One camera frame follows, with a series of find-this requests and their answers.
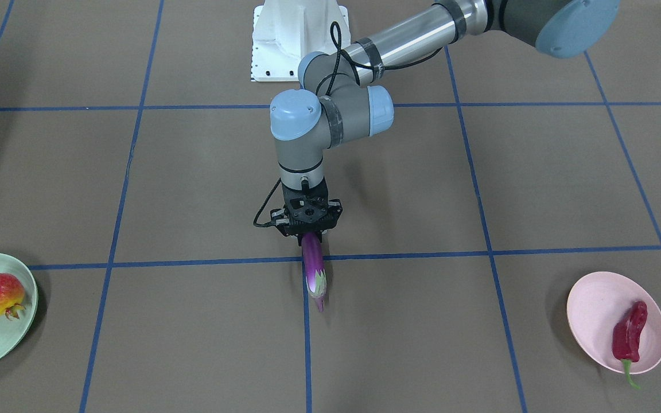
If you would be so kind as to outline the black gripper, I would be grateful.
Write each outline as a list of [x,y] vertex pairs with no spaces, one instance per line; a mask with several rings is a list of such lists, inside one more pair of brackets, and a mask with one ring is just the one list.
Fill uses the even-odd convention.
[[335,228],[343,207],[340,199],[328,198],[325,180],[309,190],[293,190],[282,184],[284,208],[270,210],[270,224],[284,237],[320,233]]

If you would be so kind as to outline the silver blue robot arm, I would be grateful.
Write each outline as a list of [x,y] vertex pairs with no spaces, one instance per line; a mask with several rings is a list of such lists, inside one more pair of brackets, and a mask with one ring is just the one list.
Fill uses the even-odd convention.
[[299,88],[269,105],[284,204],[264,227],[302,238],[334,228],[342,214],[328,196],[324,151],[388,130],[394,122],[383,76],[422,64],[466,35],[504,32],[558,59],[582,54],[609,29],[619,1],[435,1],[370,37],[342,45],[339,22],[328,32],[334,50],[310,52],[297,68]]

